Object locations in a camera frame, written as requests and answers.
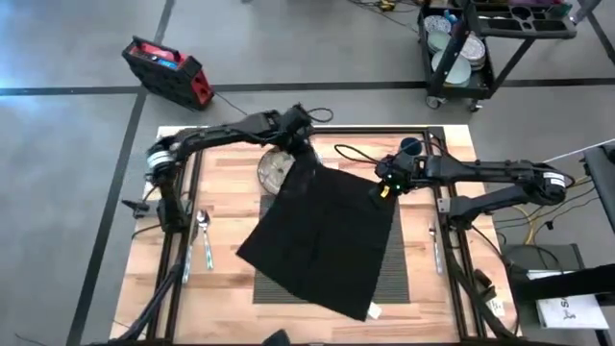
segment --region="metal plate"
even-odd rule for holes
[[[268,150],[258,162],[258,181],[269,193],[277,195],[295,159],[277,148]]]
[[[428,33],[441,31],[449,33],[451,31],[451,22],[442,15],[430,15],[425,18],[425,31]]]
[[[470,35],[461,49],[461,56],[470,63],[480,62],[484,59],[485,52],[484,43],[480,38]]]
[[[451,36],[442,31],[433,31],[427,39],[427,45],[433,53],[445,50],[449,44]]]
[[[440,64],[443,55],[444,51],[439,51],[433,56],[433,59],[431,60],[431,68],[434,71]],[[449,75],[446,77],[446,83],[455,86],[462,86],[470,80],[471,75],[472,67],[470,66],[468,60],[458,56],[457,60],[453,64],[453,67],[451,68],[451,71],[449,71]]]

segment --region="black napkin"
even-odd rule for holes
[[[395,199],[372,201],[374,187],[296,161],[237,255],[298,298],[364,321],[395,210]]]

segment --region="red toolbox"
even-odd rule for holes
[[[213,97],[202,65],[176,49],[133,37],[122,57],[144,87],[180,106],[200,111]]]

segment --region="caster wheel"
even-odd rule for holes
[[[428,96],[425,98],[425,104],[432,110],[437,110],[440,106],[442,106],[442,101],[440,101],[437,97]]]
[[[468,107],[468,111],[470,112],[477,112],[480,111],[482,109],[482,105],[479,105],[478,102],[472,102],[472,104],[470,104],[470,106]]]

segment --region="silver spoon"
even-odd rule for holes
[[[209,214],[206,210],[199,210],[196,214],[196,222],[199,228],[203,230],[203,245],[205,245],[205,256],[207,260],[208,270],[213,270],[213,256],[211,255],[211,246],[209,245],[208,227]]]

